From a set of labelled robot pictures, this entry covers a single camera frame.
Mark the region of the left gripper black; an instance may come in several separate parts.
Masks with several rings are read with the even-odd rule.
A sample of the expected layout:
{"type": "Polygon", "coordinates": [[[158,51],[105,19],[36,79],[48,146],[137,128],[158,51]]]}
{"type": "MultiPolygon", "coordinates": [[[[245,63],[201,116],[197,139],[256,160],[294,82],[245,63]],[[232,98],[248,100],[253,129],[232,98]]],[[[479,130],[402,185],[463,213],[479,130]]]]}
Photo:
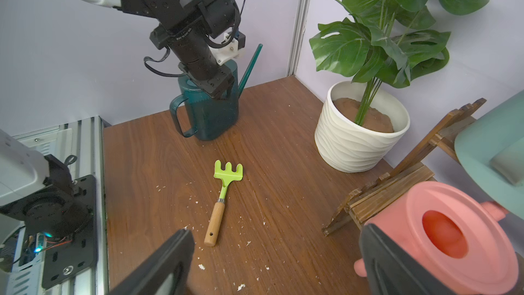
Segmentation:
{"type": "Polygon", "coordinates": [[[236,83],[232,69],[226,65],[217,65],[211,72],[206,72],[206,77],[197,79],[190,73],[186,64],[179,63],[179,69],[183,77],[178,79],[178,86],[182,93],[203,93],[214,100],[219,100],[224,95],[229,95],[233,85],[236,83]]]}

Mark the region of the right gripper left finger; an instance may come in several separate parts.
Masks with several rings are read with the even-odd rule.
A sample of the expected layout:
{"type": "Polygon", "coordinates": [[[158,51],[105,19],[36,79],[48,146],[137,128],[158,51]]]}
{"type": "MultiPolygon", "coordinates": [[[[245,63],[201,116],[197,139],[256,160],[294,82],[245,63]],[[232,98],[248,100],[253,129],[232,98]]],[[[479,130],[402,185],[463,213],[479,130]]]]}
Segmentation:
{"type": "Polygon", "coordinates": [[[166,240],[110,294],[185,294],[195,241],[180,229],[166,240]]]}

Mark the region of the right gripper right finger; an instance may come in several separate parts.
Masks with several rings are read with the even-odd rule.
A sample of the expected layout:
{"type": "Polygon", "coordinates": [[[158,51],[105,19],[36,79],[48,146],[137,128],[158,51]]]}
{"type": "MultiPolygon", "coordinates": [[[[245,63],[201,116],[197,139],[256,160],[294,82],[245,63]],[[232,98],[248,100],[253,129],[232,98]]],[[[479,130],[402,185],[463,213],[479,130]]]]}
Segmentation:
{"type": "Polygon", "coordinates": [[[371,294],[453,294],[374,224],[360,235],[360,251],[371,294]]]}

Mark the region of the dark green watering can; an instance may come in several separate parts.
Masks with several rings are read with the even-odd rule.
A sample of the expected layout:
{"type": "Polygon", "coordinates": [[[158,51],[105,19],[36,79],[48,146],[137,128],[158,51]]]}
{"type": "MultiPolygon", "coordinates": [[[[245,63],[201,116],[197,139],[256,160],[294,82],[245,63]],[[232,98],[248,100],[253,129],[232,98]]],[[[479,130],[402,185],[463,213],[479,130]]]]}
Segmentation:
{"type": "Polygon", "coordinates": [[[242,79],[238,79],[235,61],[230,60],[225,64],[227,70],[232,73],[233,82],[229,84],[226,91],[217,99],[211,98],[198,88],[188,76],[185,75],[178,79],[181,94],[171,101],[169,111],[175,129],[180,135],[185,138],[195,136],[201,141],[211,141],[218,138],[237,122],[239,99],[262,48],[262,44],[257,47],[242,79]],[[184,105],[188,114],[190,123],[188,131],[183,131],[180,126],[177,115],[180,105],[184,105]]]}

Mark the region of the pink watering can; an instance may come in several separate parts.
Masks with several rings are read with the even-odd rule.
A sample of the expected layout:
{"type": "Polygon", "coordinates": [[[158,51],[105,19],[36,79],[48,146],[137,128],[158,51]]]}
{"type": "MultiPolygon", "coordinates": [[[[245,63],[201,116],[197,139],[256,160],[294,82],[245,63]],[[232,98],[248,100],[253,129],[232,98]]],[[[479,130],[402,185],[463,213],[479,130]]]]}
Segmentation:
{"type": "Polygon", "coordinates": [[[371,218],[415,261],[458,294],[504,294],[517,285],[519,264],[499,225],[508,211],[478,203],[444,183],[413,186],[371,218]]]}

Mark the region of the brown wooden slatted shelf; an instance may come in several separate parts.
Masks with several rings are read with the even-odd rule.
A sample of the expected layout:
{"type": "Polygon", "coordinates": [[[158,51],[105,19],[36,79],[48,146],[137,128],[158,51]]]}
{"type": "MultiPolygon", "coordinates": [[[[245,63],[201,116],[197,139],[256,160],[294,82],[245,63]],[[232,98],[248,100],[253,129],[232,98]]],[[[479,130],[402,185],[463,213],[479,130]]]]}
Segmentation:
{"type": "Polygon", "coordinates": [[[368,220],[396,202],[413,186],[434,181],[435,173],[422,160],[435,148],[439,148],[458,161],[455,140],[461,131],[475,123],[476,118],[472,115],[485,102],[485,98],[480,98],[450,111],[391,172],[350,192],[336,209],[329,224],[322,228],[324,236],[333,234],[350,222],[362,229],[368,220]]]}

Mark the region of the sage green watering can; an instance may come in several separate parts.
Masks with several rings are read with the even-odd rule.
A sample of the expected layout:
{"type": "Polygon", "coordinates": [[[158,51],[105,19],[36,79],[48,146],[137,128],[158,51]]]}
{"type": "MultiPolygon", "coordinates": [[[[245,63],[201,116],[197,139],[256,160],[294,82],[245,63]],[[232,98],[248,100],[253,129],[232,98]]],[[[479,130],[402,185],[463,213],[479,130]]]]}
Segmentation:
{"type": "Polygon", "coordinates": [[[523,218],[523,92],[461,131],[454,145],[470,178],[506,210],[523,218]]]}

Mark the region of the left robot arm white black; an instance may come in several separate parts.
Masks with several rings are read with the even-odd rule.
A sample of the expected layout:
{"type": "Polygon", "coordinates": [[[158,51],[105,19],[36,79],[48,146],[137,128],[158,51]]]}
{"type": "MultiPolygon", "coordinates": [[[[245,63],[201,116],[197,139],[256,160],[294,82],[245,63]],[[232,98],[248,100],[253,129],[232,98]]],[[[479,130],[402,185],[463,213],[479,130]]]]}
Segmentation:
{"type": "Polygon", "coordinates": [[[218,100],[230,94],[233,73],[221,49],[237,50],[236,34],[241,22],[235,0],[81,0],[115,8],[123,13],[156,19],[159,26],[150,35],[157,49],[175,53],[180,69],[209,97],[218,100]]]}

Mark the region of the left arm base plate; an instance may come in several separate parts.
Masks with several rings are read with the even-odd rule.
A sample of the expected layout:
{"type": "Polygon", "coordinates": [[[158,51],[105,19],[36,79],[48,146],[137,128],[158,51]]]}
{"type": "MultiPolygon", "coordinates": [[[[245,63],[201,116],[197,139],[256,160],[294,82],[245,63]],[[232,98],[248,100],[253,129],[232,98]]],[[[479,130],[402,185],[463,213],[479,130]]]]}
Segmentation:
{"type": "Polygon", "coordinates": [[[98,261],[96,230],[96,178],[83,176],[76,180],[76,203],[87,209],[87,218],[78,230],[62,244],[45,251],[41,286],[48,290],[95,266],[98,261]]]}

